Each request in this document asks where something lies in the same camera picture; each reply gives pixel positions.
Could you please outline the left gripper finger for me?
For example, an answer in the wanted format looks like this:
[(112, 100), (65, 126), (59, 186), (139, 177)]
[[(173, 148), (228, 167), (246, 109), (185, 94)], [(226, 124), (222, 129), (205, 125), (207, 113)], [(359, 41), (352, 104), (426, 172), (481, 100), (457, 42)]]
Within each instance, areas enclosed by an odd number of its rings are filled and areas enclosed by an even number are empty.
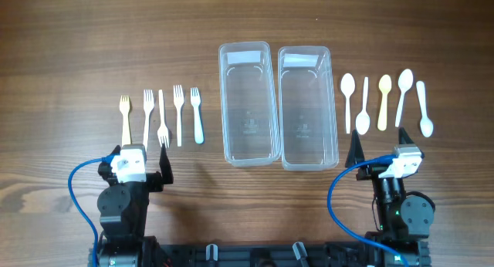
[(110, 153), (110, 156), (111, 157), (114, 157), (116, 155), (119, 155), (120, 154), (120, 150), (121, 150), (121, 146), (120, 145), (115, 146), (115, 148)]
[(167, 156), (167, 148), (164, 144), (161, 146), (159, 166), (161, 169), (162, 184), (173, 184), (174, 176), (171, 169), (171, 163)]

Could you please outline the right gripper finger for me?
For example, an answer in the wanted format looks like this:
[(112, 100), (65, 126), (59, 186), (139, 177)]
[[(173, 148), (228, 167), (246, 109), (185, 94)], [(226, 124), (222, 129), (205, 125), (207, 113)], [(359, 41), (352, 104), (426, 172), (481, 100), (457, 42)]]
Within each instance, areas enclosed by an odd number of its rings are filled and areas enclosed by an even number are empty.
[(403, 127), (398, 129), (398, 143), (400, 145), (413, 144), (414, 141), (409, 137), (408, 133)]
[(350, 149), (347, 155), (345, 167), (352, 167), (365, 161), (364, 151), (361, 146), (359, 133), (356, 130), (352, 131)]

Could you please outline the white thick-handled plastic spoon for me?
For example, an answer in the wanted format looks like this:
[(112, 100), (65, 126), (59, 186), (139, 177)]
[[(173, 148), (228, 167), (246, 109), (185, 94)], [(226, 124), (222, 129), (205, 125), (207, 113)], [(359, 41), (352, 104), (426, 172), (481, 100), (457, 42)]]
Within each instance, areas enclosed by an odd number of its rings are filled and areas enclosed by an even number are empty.
[(423, 136), (430, 137), (433, 133), (434, 125), (432, 121), (429, 119), (427, 114), (425, 83), (423, 81), (417, 81), (416, 90), (417, 90), (418, 102), (421, 110), (421, 119), (419, 122), (419, 126)]

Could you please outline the white upside-down plastic spoon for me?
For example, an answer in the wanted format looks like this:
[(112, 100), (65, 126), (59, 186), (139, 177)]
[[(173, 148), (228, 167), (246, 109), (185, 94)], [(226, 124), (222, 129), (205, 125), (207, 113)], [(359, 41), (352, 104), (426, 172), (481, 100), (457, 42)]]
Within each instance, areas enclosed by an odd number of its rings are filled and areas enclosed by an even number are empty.
[(363, 96), (362, 96), (362, 110), (358, 113), (356, 117), (356, 130), (360, 135), (364, 135), (368, 132), (370, 128), (370, 116), (367, 113), (367, 100), (369, 91), (369, 79), (367, 76), (364, 77), (363, 85)]

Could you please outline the yellow plastic spoon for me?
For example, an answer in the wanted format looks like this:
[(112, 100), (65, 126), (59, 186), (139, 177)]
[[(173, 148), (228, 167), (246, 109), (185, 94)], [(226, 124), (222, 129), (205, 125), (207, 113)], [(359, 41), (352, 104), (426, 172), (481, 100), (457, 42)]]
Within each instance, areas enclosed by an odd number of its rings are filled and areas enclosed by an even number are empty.
[(381, 106), (377, 120), (377, 128), (380, 131), (384, 131), (387, 128), (387, 95), (392, 88), (391, 77), (388, 74), (381, 77), (378, 88), (381, 91)]

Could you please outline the large white plastic spoon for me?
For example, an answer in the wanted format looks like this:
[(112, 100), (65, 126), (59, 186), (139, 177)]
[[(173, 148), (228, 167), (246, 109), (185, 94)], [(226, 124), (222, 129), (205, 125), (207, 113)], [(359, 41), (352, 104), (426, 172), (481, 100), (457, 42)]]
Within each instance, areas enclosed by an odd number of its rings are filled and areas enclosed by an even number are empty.
[(396, 127), (399, 127), (400, 122), (401, 122), (401, 116), (403, 112), (403, 107), (404, 107), (404, 98), (405, 94), (407, 91), (409, 91), (410, 88), (412, 88), (414, 82), (414, 77), (413, 73), (410, 69), (405, 69), (402, 71), (400, 76), (398, 77), (398, 88), (401, 91), (401, 96), (398, 101), (398, 107), (397, 107), (397, 113), (395, 117), (395, 123), (394, 125)]

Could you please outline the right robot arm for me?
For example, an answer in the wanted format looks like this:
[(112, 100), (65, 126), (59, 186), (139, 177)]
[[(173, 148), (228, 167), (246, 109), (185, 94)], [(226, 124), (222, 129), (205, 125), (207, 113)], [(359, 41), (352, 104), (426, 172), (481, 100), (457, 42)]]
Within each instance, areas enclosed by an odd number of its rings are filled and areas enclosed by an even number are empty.
[(430, 266), (426, 239), (435, 216), (435, 203), (419, 191), (406, 191), (404, 179), (416, 174), (424, 153), (401, 127), (390, 156), (366, 160), (358, 132), (352, 133), (345, 167), (357, 170), (358, 181), (370, 181), (375, 232), (344, 248), (343, 266)]

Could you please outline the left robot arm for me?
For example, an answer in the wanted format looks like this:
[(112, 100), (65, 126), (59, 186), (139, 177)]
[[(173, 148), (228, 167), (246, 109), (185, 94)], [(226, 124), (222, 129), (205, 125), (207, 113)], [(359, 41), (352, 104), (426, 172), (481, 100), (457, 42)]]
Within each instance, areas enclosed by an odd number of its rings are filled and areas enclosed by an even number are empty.
[(147, 173), (146, 160), (142, 144), (117, 146), (102, 159), (98, 174), (109, 187), (97, 199), (103, 231), (96, 236), (89, 266), (173, 265), (157, 238), (144, 234), (149, 194), (174, 182), (166, 145), (161, 146), (159, 171)]

